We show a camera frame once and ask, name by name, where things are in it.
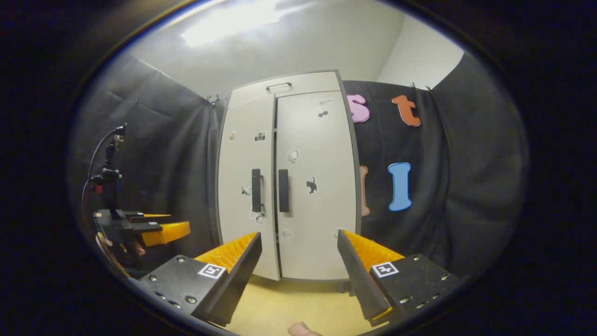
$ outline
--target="black fabric backdrop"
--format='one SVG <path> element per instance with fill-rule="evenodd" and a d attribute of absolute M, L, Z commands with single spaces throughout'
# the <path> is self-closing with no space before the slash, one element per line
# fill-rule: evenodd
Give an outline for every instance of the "black fabric backdrop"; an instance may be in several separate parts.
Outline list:
<path fill-rule="evenodd" d="M 81 212 L 81 191 L 97 143 L 126 122 L 125 142 L 115 154 L 115 166 L 123 175 L 120 207 L 169 213 L 192 226 L 189 235 L 169 246 L 147 248 L 143 257 L 147 266 L 157 267 L 179 253 L 194 257 L 217 246 L 213 180 L 225 102 L 209 103 L 128 54 L 110 64 L 88 92 L 68 155 L 73 207 Z M 101 172 L 108 143 L 98 150 L 92 175 Z M 101 206 L 98 195 L 88 193 L 87 218 L 91 209 Z M 93 242 L 96 232 L 93 228 L 86 232 Z"/>
<path fill-rule="evenodd" d="M 83 101 L 69 155 L 73 206 L 97 142 L 128 122 L 115 158 L 124 176 L 123 210 L 170 213 L 190 221 L 191 234 L 147 249 L 149 267 L 174 254 L 197 256 L 218 245 L 215 166 L 226 101 L 215 104 L 142 61 L 123 55 Z M 509 97 L 468 54 L 430 93 L 401 85 L 344 81 L 360 94 L 371 117 L 355 123 L 359 159 L 367 167 L 371 212 L 361 234 L 401 254 L 422 253 L 458 276 L 489 266 L 508 242 L 524 196 L 528 153 L 522 124 Z M 392 98 L 415 102 L 421 125 L 406 125 Z M 101 170 L 102 145 L 93 173 Z M 393 179 L 387 168 L 409 163 L 412 205 L 392 212 Z M 90 209 L 101 206 L 93 193 Z M 92 241 L 95 232 L 88 230 Z"/>

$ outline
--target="ceiling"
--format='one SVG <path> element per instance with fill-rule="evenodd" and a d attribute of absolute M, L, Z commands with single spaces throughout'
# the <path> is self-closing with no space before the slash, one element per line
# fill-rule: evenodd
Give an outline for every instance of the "ceiling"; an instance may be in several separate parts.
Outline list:
<path fill-rule="evenodd" d="M 222 7 L 171 22 L 129 52 L 203 97 L 265 78 L 338 69 L 343 80 L 376 81 L 401 31 L 404 14 L 374 0 L 277 0 L 279 22 L 189 47 L 181 36 Z"/>

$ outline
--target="sticker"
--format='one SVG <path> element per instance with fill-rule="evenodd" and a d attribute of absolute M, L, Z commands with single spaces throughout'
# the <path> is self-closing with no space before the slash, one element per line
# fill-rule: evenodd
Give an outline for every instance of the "sticker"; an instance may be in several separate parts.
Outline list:
<path fill-rule="evenodd" d="M 288 155 L 286 155 L 286 160 L 288 160 L 290 163 L 296 163 L 298 158 L 299 151 L 296 149 L 293 149 L 292 151 L 288 152 Z"/>
<path fill-rule="evenodd" d="M 292 240 L 293 239 L 293 231 L 289 229 L 282 230 L 282 238 L 284 240 Z"/>
<path fill-rule="evenodd" d="M 265 141 L 265 132 L 259 132 L 255 135 L 254 142 Z"/>
<path fill-rule="evenodd" d="M 309 191 L 309 194 L 313 194 L 315 191 L 317 191 L 317 184 L 315 184 L 315 178 L 313 176 L 311 176 L 311 178 L 313 179 L 312 181 L 305 181 L 305 183 L 307 184 L 307 188 L 311 189 L 311 191 Z"/>
<path fill-rule="evenodd" d="M 328 111 L 324 108 L 324 104 L 327 102 L 333 102 L 332 99 L 324 99 L 322 101 L 319 102 L 319 108 L 321 109 L 321 113 L 318 114 L 318 116 L 321 118 L 324 115 L 328 115 Z"/>
<path fill-rule="evenodd" d="M 394 97 L 392 103 L 398 105 L 398 112 L 406 125 L 416 127 L 421 124 L 421 119 L 415 117 L 413 115 L 413 110 L 411 109 L 416 107 L 415 104 L 409 101 L 405 95 L 401 94 L 398 97 Z"/>
<path fill-rule="evenodd" d="M 369 215 L 371 209 L 367 207 L 367 200 L 365 199 L 365 175 L 369 172 L 367 167 L 360 166 L 361 169 L 361 217 Z"/>
<path fill-rule="evenodd" d="M 345 228 L 337 228 L 334 230 L 334 232 L 332 233 L 332 235 L 334 236 L 334 238 L 338 239 L 338 233 L 340 232 L 340 230 L 346 230 Z"/>
<path fill-rule="evenodd" d="M 348 106 L 350 107 L 350 114 L 352 114 L 352 121 L 354 123 L 362 123 L 371 116 L 369 109 L 363 106 L 367 101 L 360 94 L 349 94 Z"/>
<path fill-rule="evenodd" d="M 383 264 L 371 266 L 377 277 L 391 276 L 392 274 L 398 273 L 398 270 L 391 262 L 384 262 Z"/>
<path fill-rule="evenodd" d="M 255 220 L 255 223 L 257 224 L 263 224 L 263 220 L 265 219 L 265 213 L 263 211 L 254 212 L 253 208 L 251 208 L 251 210 L 249 210 L 249 219 Z"/>
<path fill-rule="evenodd" d="M 201 271 L 197 272 L 197 274 L 200 276 L 210 277 L 212 279 L 219 279 L 225 271 L 226 267 L 207 264 L 201 269 Z"/>
<path fill-rule="evenodd" d="M 390 211 L 400 211 L 411 206 L 412 202 L 408 199 L 408 172 L 410 171 L 410 164 L 408 163 L 393 163 L 387 171 L 392 174 L 394 184 L 394 195 L 392 197 L 392 204 L 390 204 Z"/>
<path fill-rule="evenodd" d="M 245 189 L 241 184 L 241 195 L 251 197 L 251 187 L 247 187 L 247 189 Z"/>

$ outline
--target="cabinet door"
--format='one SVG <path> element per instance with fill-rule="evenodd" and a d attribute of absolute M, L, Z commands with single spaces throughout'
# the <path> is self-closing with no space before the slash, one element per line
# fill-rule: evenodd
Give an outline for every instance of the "cabinet door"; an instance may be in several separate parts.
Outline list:
<path fill-rule="evenodd" d="M 355 232 L 361 195 L 344 97 L 340 91 L 280 97 L 276 113 L 281 276 L 348 279 L 334 233 Z"/>
<path fill-rule="evenodd" d="M 262 252 L 253 273 L 279 280 L 273 212 L 273 110 L 274 97 L 264 96 L 226 111 L 216 192 L 223 243 L 261 232 Z M 260 178 L 252 178 L 255 169 Z M 253 201 L 263 204 L 261 211 L 253 212 Z"/>

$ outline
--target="black door handle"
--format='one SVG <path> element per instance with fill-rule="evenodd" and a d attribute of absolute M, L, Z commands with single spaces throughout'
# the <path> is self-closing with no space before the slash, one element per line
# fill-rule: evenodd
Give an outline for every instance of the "black door handle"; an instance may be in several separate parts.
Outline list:
<path fill-rule="evenodd" d="M 251 192 L 253 197 L 253 212 L 261 212 L 261 169 L 251 171 Z"/>
<path fill-rule="evenodd" d="M 290 212 L 288 201 L 288 169 L 278 171 L 278 184 L 280 185 L 280 212 Z"/>

